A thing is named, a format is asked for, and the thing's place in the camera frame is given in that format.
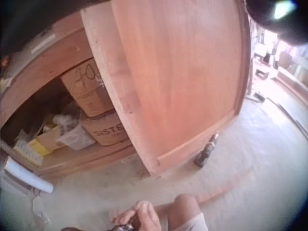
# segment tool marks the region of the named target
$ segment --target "white pipe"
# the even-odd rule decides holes
[[[7,170],[9,173],[11,173],[16,178],[33,186],[34,188],[40,189],[48,193],[51,193],[53,191],[53,184],[29,172],[27,169],[19,165],[16,161],[14,161],[10,157],[8,157],[8,159],[6,160],[4,169]]]

